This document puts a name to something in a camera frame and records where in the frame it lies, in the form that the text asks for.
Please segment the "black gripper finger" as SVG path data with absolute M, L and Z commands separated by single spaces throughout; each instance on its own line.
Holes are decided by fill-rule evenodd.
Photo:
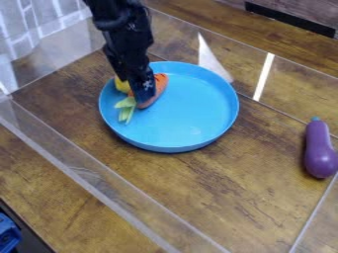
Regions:
M 127 66 L 124 63 L 124 55 L 112 51 L 109 48 L 104 48 L 103 52 L 107 56 L 111 67 L 121 81 L 128 80 L 127 76 Z
M 136 102 L 143 104 L 148 102 L 156 95 L 155 74 L 151 68 L 128 75 L 128 82 Z

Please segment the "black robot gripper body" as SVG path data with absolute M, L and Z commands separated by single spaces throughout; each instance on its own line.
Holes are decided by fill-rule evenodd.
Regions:
M 140 0 L 83 0 L 104 48 L 124 55 L 127 74 L 149 68 L 147 51 L 153 43 L 151 14 Z

